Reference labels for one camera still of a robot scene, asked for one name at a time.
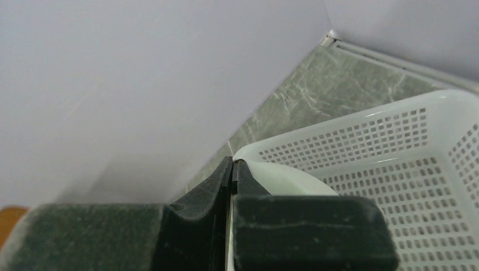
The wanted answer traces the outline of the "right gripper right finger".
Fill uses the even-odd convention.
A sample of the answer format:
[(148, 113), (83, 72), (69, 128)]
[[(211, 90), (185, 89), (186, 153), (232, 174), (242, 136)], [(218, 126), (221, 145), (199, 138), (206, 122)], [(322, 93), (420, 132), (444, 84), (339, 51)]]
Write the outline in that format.
[(229, 270), (396, 270), (380, 207), (275, 163), (236, 160)]

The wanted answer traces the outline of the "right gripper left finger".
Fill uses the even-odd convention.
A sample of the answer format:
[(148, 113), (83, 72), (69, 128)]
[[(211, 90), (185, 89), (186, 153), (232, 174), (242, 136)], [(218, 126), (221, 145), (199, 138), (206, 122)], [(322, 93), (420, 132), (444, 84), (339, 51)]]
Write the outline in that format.
[(173, 203), (43, 204), (15, 225), (2, 270), (225, 270), (233, 161)]

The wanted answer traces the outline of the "white perforated plastic basket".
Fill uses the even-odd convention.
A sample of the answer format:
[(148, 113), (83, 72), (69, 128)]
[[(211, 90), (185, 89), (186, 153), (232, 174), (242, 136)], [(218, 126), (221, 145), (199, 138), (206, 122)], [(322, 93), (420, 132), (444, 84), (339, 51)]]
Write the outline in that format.
[(383, 211), (400, 270), (478, 269), (478, 95), (440, 90), (241, 148)]

